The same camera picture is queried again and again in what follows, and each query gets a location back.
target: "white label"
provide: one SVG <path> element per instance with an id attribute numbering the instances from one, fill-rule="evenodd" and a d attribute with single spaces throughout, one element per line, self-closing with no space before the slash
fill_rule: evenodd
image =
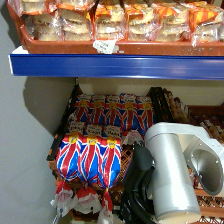
<path id="1" fill-rule="evenodd" d="M 93 101 L 105 101 L 104 95 L 93 95 Z"/>
<path id="2" fill-rule="evenodd" d="M 142 103 L 152 103 L 151 98 L 147 96 L 139 96 L 138 99 Z"/>
<path id="3" fill-rule="evenodd" d="M 91 99 L 91 96 L 86 94 L 79 95 L 80 100 L 89 101 Z"/>
<path id="4" fill-rule="evenodd" d="M 124 95 L 124 102 L 125 103 L 135 103 L 135 96 L 134 95 Z"/>
<path id="5" fill-rule="evenodd" d="M 107 96 L 107 100 L 109 102 L 115 102 L 115 103 L 120 103 L 120 96 Z"/>
<path id="6" fill-rule="evenodd" d="M 83 122 L 71 122 L 69 131 L 70 132 L 78 132 L 83 134 L 84 123 Z"/>
<path id="7" fill-rule="evenodd" d="M 87 126 L 86 132 L 88 135 L 101 136 L 102 127 L 93 125 L 93 124 L 89 124 Z"/>
<path id="8" fill-rule="evenodd" d="M 108 125 L 106 127 L 105 133 L 108 137 L 120 138 L 121 130 L 119 127 Z"/>
<path id="9" fill-rule="evenodd" d="M 112 54 L 115 47 L 116 40 L 95 40 L 93 47 L 100 53 Z"/>

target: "union jack packaging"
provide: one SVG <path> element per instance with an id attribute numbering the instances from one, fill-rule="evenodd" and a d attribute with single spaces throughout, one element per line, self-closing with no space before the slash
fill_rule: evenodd
<path id="1" fill-rule="evenodd" d="M 127 131 L 138 129 L 138 110 L 136 95 L 122 93 L 121 97 L 121 116 L 124 135 Z"/>
<path id="2" fill-rule="evenodd" d="M 98 168 L 98 185 L 105 189 L 102 199 L 104 213 L 112 216 L 113 203 L 108 189 L 118 182 L 121 163 L 120 138 L 103 138 L 100 146 L 100 164 Z"/>
<path id="3" fill-rule="evenodd" d="M 83 187 L 73 199 L 72 207 L 81 213 L 96 213 L 101 210 L 97 193 L 90 186 L 97 183 L 101 137 L 83 137 L 78 158 L 78 178 Z"/>
<path id="4" fill-rule="evenodd" d="M 74 106 L 74 115 L 76 116 L 76 121 L 88 122 L 90 99 L 91 96 L 89 95 L 78 95 Z"/>
<path id="5" fill-rule="evenodd" d="M 105 100 L 104 125 L 121 126 L 120 96 L 107 95 Z"/>
<path id="6" fill-rule="evenodd" d="M 65 135 L 59 147 L 56 163 L 62 181 L 57 187 L 55 200 L 51 201 L 51 205 L 57 208 L 58 217 L 65 216 L 71 209 L 73 191 L 68 183 L 77 177 L 82 138 L 82 134 L 71 132 Z"/>
<path id="7" fill-rule="evenodd" d="M 89 105 L 89 123 L 95 125 L 104 124 L 105 96 L 93 95 Z"/>
<path id="8" fill-rule="evenodd" d="M 156 115 L 150 97 L 136 98 L 138 107 L 139 133 L 145 135 L 146 131 L 156 123 Z"/>

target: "white wall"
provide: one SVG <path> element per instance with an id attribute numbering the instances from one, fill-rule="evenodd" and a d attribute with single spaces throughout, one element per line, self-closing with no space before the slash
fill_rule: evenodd
<path id="1" fill-rule="evenodd" d="M 4 2 L 0 3 L 0 10 L 0 223 L 50 224 L 55 216 L 49 204 L 55 186 L 45 159 L 74 79 L 11 75 L 7 55 L 19 41 Z M 87 94 L 145 95 L 150 86 L 162 86 L 186 104 L 200 105 L 221 104 L 223 84 L 223 81 L 80 78 L 81 88 Z"/>

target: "union jack flag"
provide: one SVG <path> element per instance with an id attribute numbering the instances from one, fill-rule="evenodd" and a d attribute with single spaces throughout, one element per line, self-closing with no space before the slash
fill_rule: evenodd
<path id="1" fill-rule="evenodd" d="M 93 95 L 89 106 L 89 123 L 95 125 L 104 124 L 105 96 Z"/>
<path id="2" fill-rule="evenodd" d="M 156 115 L 150 97 L 137 97 L 139 133 L 145 135 L 146 131 L 156 123 Z"/>
<path id="3" fill-rule="evenodd" d="M 107 95 L 105 101 L 104 125 L 121 126 L 120 96 Z"/>
<path id="4" fill-rule="evenodd" d="M 78 95 L 74 105 L 74 114 L 76 116 L 76 121 L 88 122 L 90 99 L 91 96 L 85 94 Z"/>
<path id="5" fill-rule="evenodd" d="M 123 131 L 138 129 L 138 111 L 134 94 L 121 94 L 121 115 Z"/>
<path id="6" fill-rule="evenodd" d="M 119 138 L 104 138 L 100 147 L 100 164 L 98 170 L 98 185 L 106 188 L 103 196 L 102 206 L 112 214 L 113 203 L 108 189 L 118 182 L 120 173 L 121 147 Z"/>
<path id="7" fill-rule="evenodd" d="M 82 134 L 72 132 L 65 135 L 61 142 L 56 158 L 57 169 L 62 177 L 51 205 L 57 208 L 58 217 L 65 216 L 71 207 L 73 191 L 68 182 L 77 177 L 77 162 L 82 145 Z"/>
<path id="8" fill-rule="evenodd" d="M 93 185 L 97 182 L 101 137 L 84 136 L 78 158 L 78 177 L 81 182 Z"/>
<path id="9" fill-rule="evenodd" d="M 63 179 L 72 181 L 77 177 L 77 162 L 82 145 L 82 135 L 72 132 L 65 135 L 59 148 L 57 168 Z"/>

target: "price label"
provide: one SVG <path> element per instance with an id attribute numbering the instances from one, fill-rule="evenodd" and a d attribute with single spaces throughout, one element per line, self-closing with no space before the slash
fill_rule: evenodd
<path id="1" fill-rule="evenodd" d="M 112 54 L 115 43 L 116 40 L 95 40 L 93 42 L 93 47 L 100 53 Z"/>

